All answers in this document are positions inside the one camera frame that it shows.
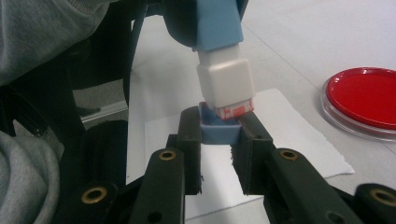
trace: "petri dish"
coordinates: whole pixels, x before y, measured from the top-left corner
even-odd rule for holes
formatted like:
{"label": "petri dish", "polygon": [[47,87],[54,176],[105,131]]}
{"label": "petri dish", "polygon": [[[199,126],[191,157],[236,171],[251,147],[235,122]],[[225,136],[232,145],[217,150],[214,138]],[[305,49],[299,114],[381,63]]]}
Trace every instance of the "petri dish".
{"label": "petri dish", "polygon": [[328,120],[356,135],[396,141],[396,71],[361,67],[340,72],[322,88]]}

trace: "gray fabric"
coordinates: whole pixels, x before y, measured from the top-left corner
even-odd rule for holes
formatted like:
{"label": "gray fabric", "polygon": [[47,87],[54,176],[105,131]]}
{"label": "gray fabric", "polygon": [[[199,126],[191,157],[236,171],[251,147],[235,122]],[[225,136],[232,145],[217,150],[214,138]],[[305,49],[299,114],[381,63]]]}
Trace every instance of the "gray fabric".
{"label": "gray fabric", "polygon": [[0,0],[0,86],[87,38],[115,0]]}
{"label": "gray fabric", "polygon": [[59,198],[58,160],[34,137],[0,132],[0,222],[50,223]]}

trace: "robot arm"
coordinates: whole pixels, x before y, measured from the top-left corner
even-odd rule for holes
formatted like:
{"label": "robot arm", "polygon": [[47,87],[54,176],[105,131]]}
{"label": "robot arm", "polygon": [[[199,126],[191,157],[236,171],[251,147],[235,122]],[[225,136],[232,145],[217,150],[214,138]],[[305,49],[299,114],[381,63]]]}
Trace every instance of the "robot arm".
{"label": "robot arm", "polygon": [[249,61],[241,56],[241,16],[248,1],[163,1],[169,34],[198,51],[197,72],[208,106],[222,119],[253,110]]}

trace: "table surface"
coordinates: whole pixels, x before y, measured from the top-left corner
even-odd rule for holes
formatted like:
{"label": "table surface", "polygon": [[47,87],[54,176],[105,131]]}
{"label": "table surface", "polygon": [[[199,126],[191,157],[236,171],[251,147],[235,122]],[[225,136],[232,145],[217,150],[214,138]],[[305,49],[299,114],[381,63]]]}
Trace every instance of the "table surface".
{"label": "table surface", "polygon": [[[396,189],[396,143],[346,133],[323,117],[325,81],[353,67],[396,70],[395,1],[250,0],[242,21],[242,55],[250,60],[256,91],[276,88],[352,165],[354,175],[327,181],[348,193],[362,183]],[[129,109],[127,181],[145,172],[145,123],[179,114],[203,101],[198,55],[178,44],[163,18],[146,18],[139,39]],[[269,223],[262,200],[187,223]]]}

